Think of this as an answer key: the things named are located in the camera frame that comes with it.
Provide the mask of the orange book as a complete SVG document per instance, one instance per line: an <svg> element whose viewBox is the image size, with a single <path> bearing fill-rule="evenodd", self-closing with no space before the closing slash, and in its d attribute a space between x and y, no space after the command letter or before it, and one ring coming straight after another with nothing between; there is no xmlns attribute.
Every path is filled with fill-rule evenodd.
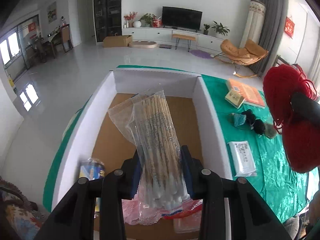
<svg viewBox="0 0 320 240"><path fill-rule="evenodd" d="M265 102L260 95L259 90L257 90L256 88L233 79L228 79L226 81L226 85L229 90L233 89L237 91L241 96L243 96L245 99L245 104L259 108L265 108Z"/></svg>

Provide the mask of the red yarn ball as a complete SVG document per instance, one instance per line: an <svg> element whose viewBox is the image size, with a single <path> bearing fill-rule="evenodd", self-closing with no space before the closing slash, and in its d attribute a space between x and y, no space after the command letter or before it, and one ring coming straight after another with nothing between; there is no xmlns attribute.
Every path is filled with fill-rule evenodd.
<svg viewBox="0 0 320 240"><path fill-rule="evenodd" d="M313 82L302 68L281 64L268 70L263 80L263 91L273 126L282 135L291 168L298 173L306 173L319 166L319 125L304 119L291 107L291 96L296 92L317 102Z"/></svg>

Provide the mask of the brown cardboard box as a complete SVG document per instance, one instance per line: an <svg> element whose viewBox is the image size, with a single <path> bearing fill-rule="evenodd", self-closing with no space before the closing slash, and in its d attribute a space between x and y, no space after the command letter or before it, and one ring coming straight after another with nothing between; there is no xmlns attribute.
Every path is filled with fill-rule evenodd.
<svg viewBox="0 0 320 240"><path fill-rule="evenodd" d="M131 35L107 36L103 40L104 48L128 47L132 42Z"/></svg>

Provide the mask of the pink floral rolled tube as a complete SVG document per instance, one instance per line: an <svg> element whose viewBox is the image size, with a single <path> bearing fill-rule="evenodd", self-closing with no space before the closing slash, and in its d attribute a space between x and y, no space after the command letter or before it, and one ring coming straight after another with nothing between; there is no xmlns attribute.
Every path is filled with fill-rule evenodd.
<svg viewBox="0 0 320 240"><path fill-rule="evenodd" d="M186 200L171 213L164 213L161 219L173 222L176 233L190 233L200 230L203 200Z"/></svg>

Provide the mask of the flowering green plant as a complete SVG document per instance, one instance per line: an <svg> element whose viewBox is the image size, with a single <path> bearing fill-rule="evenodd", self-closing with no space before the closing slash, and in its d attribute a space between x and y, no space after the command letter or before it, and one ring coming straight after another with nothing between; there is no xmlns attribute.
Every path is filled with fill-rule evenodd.
<svg viewBox="0 0 320 240"><path fill-rule="evenodd" d="M145 27L159 28L161 26L161 17L157 17L154 14L144 14L139 20Z"/></svg>

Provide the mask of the dining table with chairs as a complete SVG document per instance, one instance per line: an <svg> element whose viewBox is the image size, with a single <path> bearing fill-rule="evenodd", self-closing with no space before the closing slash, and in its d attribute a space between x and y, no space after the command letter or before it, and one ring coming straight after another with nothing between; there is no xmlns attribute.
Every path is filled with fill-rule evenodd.
<svg viewBox="0 0 320 240"><path fill-rule="evenodd" d="M53 58L57 57L58 46L62 47L64 53L73 49L69 24L60 26L54 34L48 36L47 41L44 41L43 38L35 39L32 44L25 48L27 60L38 57L42 63L45 63L48 54L52 55Z"/></svg>

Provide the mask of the grey curtain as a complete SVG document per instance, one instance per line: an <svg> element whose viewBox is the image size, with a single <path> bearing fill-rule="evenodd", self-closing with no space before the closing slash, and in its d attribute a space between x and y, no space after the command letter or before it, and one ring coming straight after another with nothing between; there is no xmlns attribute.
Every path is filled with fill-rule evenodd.
<svg viewBox="0 0 320 240"><path fill-rule="evenodd" d="M268 55L259 62L258 76L263 75L271 67L284 32L285 18L289 0L261 0L266 6L264 26L259 45L268 51Z"/></svg>

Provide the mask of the cotton swab bag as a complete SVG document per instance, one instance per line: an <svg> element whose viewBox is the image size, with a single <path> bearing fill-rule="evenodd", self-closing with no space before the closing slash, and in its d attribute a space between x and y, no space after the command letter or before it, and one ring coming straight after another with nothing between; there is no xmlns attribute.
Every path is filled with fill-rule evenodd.
<svg viewBox="0 0 320 240"><path fill-rule="evenodd" d="M164 91L148 89L109 109L108 115L121 134L136 146L142 167L137 193L144 193L146 203L162 209L163 215L191 199Z"/></svg>

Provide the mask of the white tv cabinet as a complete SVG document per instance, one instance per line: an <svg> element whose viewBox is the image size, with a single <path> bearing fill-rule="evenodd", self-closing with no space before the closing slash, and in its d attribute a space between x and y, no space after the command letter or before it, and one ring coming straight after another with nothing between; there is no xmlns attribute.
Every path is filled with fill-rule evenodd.
<svg viewBox="0 0 320 240"><path fill-rule="evenodd" d="M190 45L191 49L204 49L205 51L213 51L215 53L221 51L220 46L223 42L220 38L204 35L202 33L170 28L123 28L122 34L131 35L134 41L155 41L158 44L170 44L174 48L177 42L177 35L192 36L194 39L191 41L180 38L178 46L187 48L188 45Z"/></svg>

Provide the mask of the red flower vase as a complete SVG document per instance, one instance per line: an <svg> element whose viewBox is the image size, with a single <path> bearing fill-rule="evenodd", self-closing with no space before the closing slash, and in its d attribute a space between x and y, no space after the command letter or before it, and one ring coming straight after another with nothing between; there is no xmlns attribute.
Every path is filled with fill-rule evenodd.
<svg viewBox="0 0 320 240"><path fill-rule="evenodd" d="M133 22L137 16L137 14L138 14L138 12L133 11L133 12L129 12L128 14L124 15L124 20L125 20L127 28L132 28Z"/></svg>

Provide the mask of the white cardboard box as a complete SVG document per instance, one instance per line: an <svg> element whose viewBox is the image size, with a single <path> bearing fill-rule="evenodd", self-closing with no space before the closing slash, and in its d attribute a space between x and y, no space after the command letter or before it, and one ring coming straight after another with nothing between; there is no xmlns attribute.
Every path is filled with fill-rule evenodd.
<svg viewBox="0 0 320 240"><path fill-rule="evenodd" d="M171 114L168 139L151 132L143 116L146 100L167 101ZM168 146L191 156L221 178L231 179L226 143L208 88L199 74L160 69L123 68L109 72L76 122L57 173L52 206L57 206L79 176L80 163L101 160L107 172L138 153L144 164Z"/></svg>

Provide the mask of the orange rocking lounge chair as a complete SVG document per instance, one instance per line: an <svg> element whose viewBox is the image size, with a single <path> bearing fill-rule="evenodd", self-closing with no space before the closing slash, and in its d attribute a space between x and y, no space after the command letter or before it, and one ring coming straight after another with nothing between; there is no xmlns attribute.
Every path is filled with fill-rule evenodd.
<svg viewBox="0 0 320 240"><path fill-rule="evenodd" d="M222 63L232 64L234 66L248 67L268 55L268 50L255 43L253 40L248 39L243 48L237 48L228 39L223 40L220 44L221 52L217 55L211 54L210 57L217 59Z"/></svg>

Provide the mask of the teal wrapped small object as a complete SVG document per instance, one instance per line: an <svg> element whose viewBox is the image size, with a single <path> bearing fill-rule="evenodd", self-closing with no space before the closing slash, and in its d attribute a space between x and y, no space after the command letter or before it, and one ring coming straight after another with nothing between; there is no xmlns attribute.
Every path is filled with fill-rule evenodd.
<svg viewBox="0 0 320 240"><path fill-rule="evenodd" d="M233 118L234 127L239 127L244 125L247 119L245 114L238 114L238 113L232 113L232 118Z"/></svg>

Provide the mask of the green satin tablecloth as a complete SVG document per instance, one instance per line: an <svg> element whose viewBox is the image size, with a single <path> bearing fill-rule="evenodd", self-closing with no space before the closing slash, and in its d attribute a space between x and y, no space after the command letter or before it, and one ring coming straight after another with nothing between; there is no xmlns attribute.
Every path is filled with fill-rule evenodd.
<svg viewBox="0 0 320 240"><path fill-rule="evenodd" d="M107 74L65 133L44 187L43 205L48 211L74 184L81 161L98 158L110 172L133 156L134 144L112 124L107 110L113 103L157 86L168 96L179 142L205 167L223 178L233 178L228 143L247 141L257 167L257 175L249 181L279 220L285 221L306 206L307 176L289 167L281 136L267 139L228 122L234 107L225 100L225 79L170 68L120 65Z"/></svg>

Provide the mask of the green potted plant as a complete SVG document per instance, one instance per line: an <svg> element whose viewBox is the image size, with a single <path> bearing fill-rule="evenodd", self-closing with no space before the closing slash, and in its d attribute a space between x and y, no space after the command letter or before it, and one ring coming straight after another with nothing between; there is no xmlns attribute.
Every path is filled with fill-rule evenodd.
<svg viewBox="0 0 320 240"><path fill-rule="evenodd" d="M222 23L217 23L216 21L213 21L212 29L214 30L215 37L220 39L225 39L230 32L227 26L224 26Z"/></svg>

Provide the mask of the purple round rug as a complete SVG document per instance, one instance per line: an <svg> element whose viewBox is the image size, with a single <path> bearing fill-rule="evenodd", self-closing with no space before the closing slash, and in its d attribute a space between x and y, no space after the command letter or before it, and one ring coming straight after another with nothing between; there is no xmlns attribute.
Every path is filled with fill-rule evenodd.
<svg viewBox="0 0 320 240"><path fill-rule="evenodd" d="M214 57L211 53L202 50L191 50L190 53L202 59L212 59Z"/></svg>

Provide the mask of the black television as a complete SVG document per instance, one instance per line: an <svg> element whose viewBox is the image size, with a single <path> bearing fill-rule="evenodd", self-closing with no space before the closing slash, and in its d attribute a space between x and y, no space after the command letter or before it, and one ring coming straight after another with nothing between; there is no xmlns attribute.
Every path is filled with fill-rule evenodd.
<svg viewBox="0 0 320 240"><path fill-rule="evenodd" d="M198 10L166 7L162 8L163 27L184 28L187 30L199 31L202 12Z"/></svg>

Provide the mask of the round pet bed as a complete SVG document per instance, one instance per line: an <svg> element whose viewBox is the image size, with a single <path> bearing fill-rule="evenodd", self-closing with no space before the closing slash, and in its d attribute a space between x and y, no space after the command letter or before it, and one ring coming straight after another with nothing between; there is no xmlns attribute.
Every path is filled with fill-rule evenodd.
<svg viewBox="0 0 320 240"><path fill-rule="evenodd" d="M158 47L155 41L132 41L129 43L130 48L153 49Z"/></svg>

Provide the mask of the small beige box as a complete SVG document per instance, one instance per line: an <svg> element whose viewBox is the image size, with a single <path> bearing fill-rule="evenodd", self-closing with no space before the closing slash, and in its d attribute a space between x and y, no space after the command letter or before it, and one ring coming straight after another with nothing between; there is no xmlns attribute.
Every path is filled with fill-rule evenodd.
<svg viewBox="0 0 320 240"><path fill-rule="evenodd" d="M225 96L225 100L236 109L239 109L245 101L245 98L236 90L231 89Z"/></svg>

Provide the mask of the black display cabinet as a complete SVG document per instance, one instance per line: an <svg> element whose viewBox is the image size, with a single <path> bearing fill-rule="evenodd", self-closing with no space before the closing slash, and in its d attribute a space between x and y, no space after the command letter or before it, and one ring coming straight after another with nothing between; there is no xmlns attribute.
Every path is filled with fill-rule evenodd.
<svg viewBox="0 0 320 240"><path fill-rule="evenodd" d="M95 39L122 35L121 0L93 0Z"/></svg>

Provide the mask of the black knitted item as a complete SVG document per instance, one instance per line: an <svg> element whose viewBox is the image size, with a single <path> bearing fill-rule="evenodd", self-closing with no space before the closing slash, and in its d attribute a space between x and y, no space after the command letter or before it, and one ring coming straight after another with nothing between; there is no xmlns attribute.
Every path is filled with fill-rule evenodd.
<svg viewBox="0 0 320 240"><path fill-rule="evenodd" d="M261 119L258 119L251 109L242 112L242 115L246 117L245 123L258 135L264 135L266 127Z"/></svg>

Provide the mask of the white plastic mailer package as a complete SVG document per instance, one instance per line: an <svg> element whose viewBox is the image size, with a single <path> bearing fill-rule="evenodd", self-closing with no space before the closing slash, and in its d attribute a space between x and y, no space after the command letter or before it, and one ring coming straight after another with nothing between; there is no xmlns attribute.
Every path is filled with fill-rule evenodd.
<svg viewBox="0 0 320 240"><path fill-rule="evenodd" d="M236 177L255 177L257 168L253 159L248 141L230 141L228 146L231 150Z"/></svg>

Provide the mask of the wooden stool bench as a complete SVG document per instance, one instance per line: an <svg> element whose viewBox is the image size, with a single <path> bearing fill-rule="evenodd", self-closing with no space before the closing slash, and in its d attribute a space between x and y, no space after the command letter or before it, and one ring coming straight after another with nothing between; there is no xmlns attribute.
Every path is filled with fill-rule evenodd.
<svg viewBox="0 0 320 240"><path fill-rule="evenodd" d="M190 51L190 48L191 48L191 42L193 42L193 41L196 42L197 41L196 37L194 37L194 36L182 35L182 34L177 34L177 33L172 34L172 38L174 38L176 40L175 49L178 48L180 40L186 41L187 42L188 52Z"/></svg>

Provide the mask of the small dark potted plant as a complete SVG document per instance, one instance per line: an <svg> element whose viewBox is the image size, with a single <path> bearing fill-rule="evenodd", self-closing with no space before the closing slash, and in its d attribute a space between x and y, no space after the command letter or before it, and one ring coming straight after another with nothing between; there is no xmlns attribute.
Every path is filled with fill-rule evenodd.
<svg viewBox="0 0 320 240"><path fill-rule="evenodd" d="M210 29L210 24L204 24L203 25L203 27L204 27L204 30L203 30L203 34L204 35L208 35L208 33L209 33L209 29Z"/></svg>

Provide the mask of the yellow blue packet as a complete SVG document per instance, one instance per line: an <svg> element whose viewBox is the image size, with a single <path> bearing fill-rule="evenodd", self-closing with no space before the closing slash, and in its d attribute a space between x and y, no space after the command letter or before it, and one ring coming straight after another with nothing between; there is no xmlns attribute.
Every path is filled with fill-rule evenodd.
<svg viewBox="0 0 320 240"><path fill-rule="evenodd" d="M79 178L85 177L88 180L96 180L105 177L105 165L95 158L84 160L80 164Z"/></svg>

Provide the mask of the red wall hanging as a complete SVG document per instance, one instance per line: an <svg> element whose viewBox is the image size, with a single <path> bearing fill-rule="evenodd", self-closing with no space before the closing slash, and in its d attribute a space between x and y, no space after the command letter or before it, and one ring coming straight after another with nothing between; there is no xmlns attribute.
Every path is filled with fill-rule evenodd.
<svg viewBox="0 0 320 240"><path fill-rule="evenodd" d="M295 29L295 23L293 22L292 18L286 17L285 27L284 27L285 34L288 37L293 38L294 29Z"/></svg>

